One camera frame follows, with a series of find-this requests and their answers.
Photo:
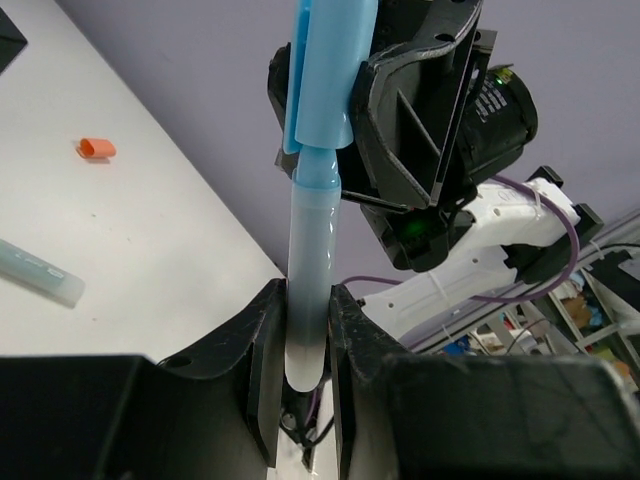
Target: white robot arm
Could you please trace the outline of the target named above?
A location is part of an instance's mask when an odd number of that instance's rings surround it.
[[[571,200],[555,184],[537,178],[525,183],[551,200],[576,225],[580,220]],[[565,233],[549,209],[535,198],[508,186],[484,183],[477,198],[464,209],[474,224],[451,249],[447,260],[381,293],[364,297],[364,313],[393,337],[476,295],[508,286],[517,279],[501,246],[527,244],[548,247]]]

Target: gray wall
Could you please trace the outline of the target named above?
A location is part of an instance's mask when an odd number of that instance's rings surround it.
[[[295,0],[58,2],[286,268],[290,189],[273,167],[281,132],[266,78]],[[609,220],[640,205],[638,19],[638,0],[486,0],[482,19],[499,30],[494,62],[515,63],[539,110],[538,138],[507,173],[550,164]],[[339,235],[338,278],[402,277],[357,207],[344,205]]]

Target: table surface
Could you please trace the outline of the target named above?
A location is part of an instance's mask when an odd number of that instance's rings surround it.
[[[69,309],[0,278],[0,354],[160,360],[281,276],[52,0],[0,7],[29,41],[0,75],[0,238],[86,282]]]

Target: black box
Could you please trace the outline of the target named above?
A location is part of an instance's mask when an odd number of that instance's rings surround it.
[[[27,39],[0,8],[0,73],[9,66],[26,45]]]

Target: orange cap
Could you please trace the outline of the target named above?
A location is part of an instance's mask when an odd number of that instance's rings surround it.
[[[108,158],[116,154],[116,147],[104,138],[83,138],[76,151],[82,158]]]

